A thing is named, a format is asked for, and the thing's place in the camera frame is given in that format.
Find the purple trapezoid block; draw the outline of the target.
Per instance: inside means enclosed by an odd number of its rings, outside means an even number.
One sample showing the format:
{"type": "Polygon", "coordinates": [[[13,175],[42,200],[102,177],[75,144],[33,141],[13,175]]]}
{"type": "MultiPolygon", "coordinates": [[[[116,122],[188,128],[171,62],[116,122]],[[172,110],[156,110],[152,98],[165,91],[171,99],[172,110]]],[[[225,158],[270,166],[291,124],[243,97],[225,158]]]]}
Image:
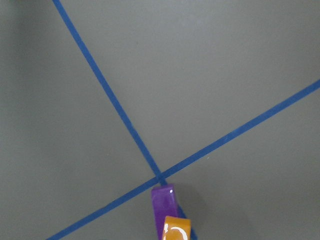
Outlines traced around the purple trapezoid block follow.
{"type": "Polygon", "coordinates": [[[178,201],[173,184],[154,187],[151,190],[151,203],[154,221],[159,240],[162,239],[166,216],[178,217],[178,201]]]}

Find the orange trapezoid block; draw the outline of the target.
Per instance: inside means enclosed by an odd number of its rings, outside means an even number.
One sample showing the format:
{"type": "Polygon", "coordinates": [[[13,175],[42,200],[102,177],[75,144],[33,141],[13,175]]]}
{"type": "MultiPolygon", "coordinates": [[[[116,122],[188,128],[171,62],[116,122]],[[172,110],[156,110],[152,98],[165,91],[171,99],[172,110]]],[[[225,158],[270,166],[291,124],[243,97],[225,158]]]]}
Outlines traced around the orange trapezoid block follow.
{"type": "Polygon", "coordinates": [[[164,219],[162,240],[190,240],[191,239],[191,220],[166,216],[164,219]]]}

